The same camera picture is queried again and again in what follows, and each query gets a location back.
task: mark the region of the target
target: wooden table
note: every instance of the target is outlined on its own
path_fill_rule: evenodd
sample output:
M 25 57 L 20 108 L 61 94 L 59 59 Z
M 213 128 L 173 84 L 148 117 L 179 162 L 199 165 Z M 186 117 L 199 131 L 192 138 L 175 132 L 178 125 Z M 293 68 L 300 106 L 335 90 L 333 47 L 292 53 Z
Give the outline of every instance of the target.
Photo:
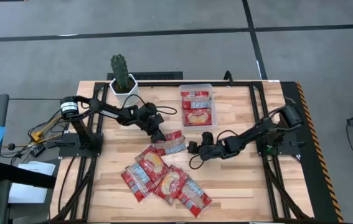
M 78 95 L 92 97 L 94 82 L 80 82 Z M 278 82 L 263 82 L 269 111 L 283 106 L 285 100 Z M 140 87 L 140 96 L 157 106 L 178 109 L 176 115 L 163 114 L 163 133 L 182 129 L 178 87 Z M 261 111 L 257 96 L 258 109 Z M 214 100 L 218 125 L 211 130 L 214 136 L 231 129 L 242 133 L 254 125 L 254 117 L 248 87 L 214 87 Z M 107 103 L 120 106 L 109 91 Z M 137 126 L 120 126 L 115 120 L 104 118 L 104 143 L 97 160 L 95 180 L 89 211 L 89 222 L 244 222 L 272 221 L 268 192 L 261 157 L 255 143 L 246 146 L 239 156 L 227 160 L 212 159 L 198 170 L 189 168 L 191 155 L 187 151 L 164 156 L 168 165 L 175 165 L 187 172 L 213 200 L 199 218 L 194 216 L 178 200 L 170 206 L 156 195 L 150 195 L 138 203 L 120 174 L 134 162 L 134 157 L 150 144 L 149 136 Z M 201 142 L 202 131 L 184 131 L 188 141 Z M 284 185 L 293 200 L 304 213 L 313 216 L 311 201 L 301 164 L 291 156 L 279 156 Z M 59 192 L 65 171 L 71 158 L 62 159 L 54 189 L 50 214 L 57 214 Z M 63 207 L 74 191 L 80 158 L 76 158 L 65 181 L 61 198 Z M 275 191 L 279 216 L 282 217 L 280 195 Z M 77 218 L 81 217 L 83 200 L 79 201 Z

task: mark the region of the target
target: hazard tape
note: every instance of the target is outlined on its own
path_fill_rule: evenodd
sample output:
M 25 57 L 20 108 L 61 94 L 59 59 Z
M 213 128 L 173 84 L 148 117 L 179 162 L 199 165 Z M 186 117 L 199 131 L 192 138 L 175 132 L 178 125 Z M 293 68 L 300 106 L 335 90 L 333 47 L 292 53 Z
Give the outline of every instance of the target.
M 341 208 L 340 208 L 340 206 L 338 204 L 337 197 L 336 197 L 336 195 L 334 193 L 334 188 L 332 187 L 332 184 L 331 184 L 330 175 L 328 174 L 327 165 L 326 165 L 326 162 L 324 161 L 323 154 L 322 154 L 321 149 L 320 149 L 319 140 L 318 140 L 318 137 L 316 136 L 316 131 L 314 130 L 314 125 L 313 125 L 313 121 L 312 121 L 312 118 L 311 118 L 311 114 L 309 112 L 308 105 L 306 104 L 305 96 L 303 95 L 303 90 L 302 90 L 301 84 L 296 82 L 296 86 L 298 87 L 298 92 L 299 92 L 299 95 L 301 97 L 303 110 L 304 110 L 304 113 L 306 115 L 306 119 L 308 120 L 309 129 L 310 129 L 310 131 L 312 133 L 314 146 L 316 148 L 316 152 L 317 152 L 319 160 L 320 160 L 320 165 L 322 167 L 324 178 L 325 178 L 325 180 L 327 182 L 327 187 L 328 187 L 328 189 L 330 191 L 332 204 L 334 205 L 334 208 L 336 210 L 338 221 L 339 222 L 344 222 L 344 219 L 342 218 L 342 214 L 341 214 Z

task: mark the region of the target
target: potted cactus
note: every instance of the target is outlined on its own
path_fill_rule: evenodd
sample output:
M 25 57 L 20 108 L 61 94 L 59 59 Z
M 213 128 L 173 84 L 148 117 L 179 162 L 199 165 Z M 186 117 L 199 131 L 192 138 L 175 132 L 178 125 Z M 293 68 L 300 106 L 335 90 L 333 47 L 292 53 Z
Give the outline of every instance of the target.
M 111 81 L 110 88 L 113 90 L 118 102 L 123 105 L 127 97 L 132 94 L 139 94 L 138 82 L 133 78 L 132 74 L 128 73 L 125 58 L 121 54 L 113 55 L 111 58 L 111 68 L 113 69 L 115 78 Z M 131 96 L 127 99 L 125 106 L 135 105 L 138 100 L 138 97 Z

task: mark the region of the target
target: clear plastic container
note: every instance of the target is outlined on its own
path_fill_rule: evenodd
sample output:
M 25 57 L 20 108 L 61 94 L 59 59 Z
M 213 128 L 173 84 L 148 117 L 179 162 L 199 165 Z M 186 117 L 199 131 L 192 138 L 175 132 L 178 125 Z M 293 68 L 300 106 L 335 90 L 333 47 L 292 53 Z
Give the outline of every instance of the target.
M 184 119 L 184 113 L 183 113 L 184 109 L 182 108 L 182 92 L 186 92 L 186 91 L 208 91 L 209 92 L 212 124 L 200 125 L 200 126 L 186 126 L 185 125 L 185 119 Z M 202 131 L 205 129 L 213 129 L 216 127 L 217 116 L 216 116 L 215 103 L 214 103 L 214 92 L 212 91 L 211 84 L 181 85 L 179 87 L 179 97 L 181 98 L 182 124 L 183 124 L 183 127 L 185 130 Z

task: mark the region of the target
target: snack packet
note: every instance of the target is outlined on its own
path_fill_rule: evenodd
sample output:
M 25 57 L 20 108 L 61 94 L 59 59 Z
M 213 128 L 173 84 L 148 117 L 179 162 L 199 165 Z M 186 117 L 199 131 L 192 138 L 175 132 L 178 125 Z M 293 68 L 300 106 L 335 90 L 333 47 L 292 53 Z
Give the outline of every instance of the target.
M 211 198 L 190 177 L 177 197 L 196 218 L 212 202 Z
M 147 147 L 135 159 L 154 183 L 162 179 L 169 169 L 168 165 L 156 153 L 153 146 Z
M 172 205 L 188 177 L 189 176 L 183 172 L 183 170 L 171 165 L 168 173 L 154 190 L 154 194 L 160 196 L 168 202 L 168 204 Z
M 158 141 L 152 144 L 160 156 L 174 154 L 186 149 L 182 131 L 175 131 L 165 135 L 166 141 Z
M 208 91 L 182 92 L 182 109 L 210 108 L 210 97 Z
M 121 177 L 128 184 L 138 202 L 142 201 L 156 188 L 156 185 L 153 184 L 138 163 L 128 166 L 122 172 Z
M 184 126 L 201 126 L 212 124 L 211 109 L 183 110 Z

